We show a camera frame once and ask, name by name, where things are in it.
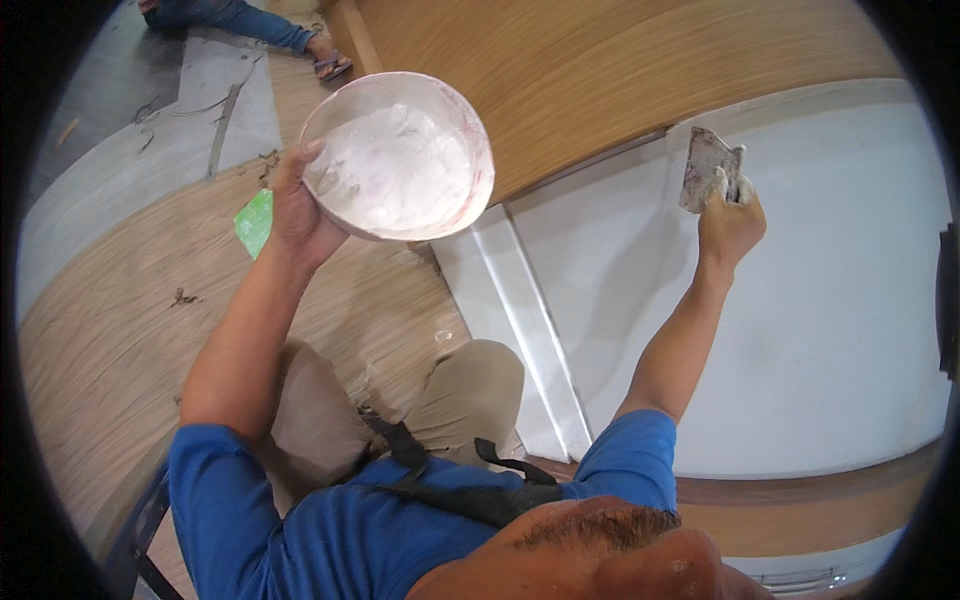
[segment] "white putty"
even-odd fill
[[[320,202],[367,231],[404,230],[453,218],[473,168],[461,135],[426,112],[394,104],[326,135],[309,169]]]

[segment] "bowl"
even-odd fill
[[[480,216],[493,191],[493,154],[479,115],[429,75],[392,71],[344,85],[310,113],[297,143],[318,138],[326,145],[303,182],[338,225],[366,239],[456,233]]]

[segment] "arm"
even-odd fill
[[[740,182],[740,197],[750,199],[744,204],[724,201],[725,184],[726,176],[714,181],[700,216],[700,256],[693,282],[640,355],[630,389],[614,419],[652,408],[680,422],[693,396],[733,284],[733,269],[767,227],[749,180]]]
[[[226,425],[247,443],[269,429],[279,356],[300,297],[347,239],[300,181],[320,150],[293,148],[280,164],[270,238],[187,376],[181,425]]]

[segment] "person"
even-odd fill
[[[314,58],[317,78],[330,81],[351,65],[351,60],[317,32],[294,25],[282,16],[264,12],[244,0],[137,0],[151,29],[203,25],[238,36],[255,37],[272,46],[290,48]]]
[[[523,385],[516,356],[484,340],[439,361],[404,426],[386,430],[408,431],[412,448],[393,439],[392,456],[351,475],[373,433],[330,365],[285,343],[312,275],[348,238],[300,182],[321,149],[281,162],[270,237],[184,386],[170,503],[201,599],[772,598],[721,564],[708,534],[681,527],[672,472],[733,269],[766,229],[750,186],[748,203],[727,204],[714,183],[692,283],[574,481],[530,469],[525,482],[472,452],[474,438],[502,444],[513,430]],[[274,458],[261,463],[264,446]],[[285,468],[308,483],[272,486]],[[282,510],[296,502],[285,518],[281,493]]]

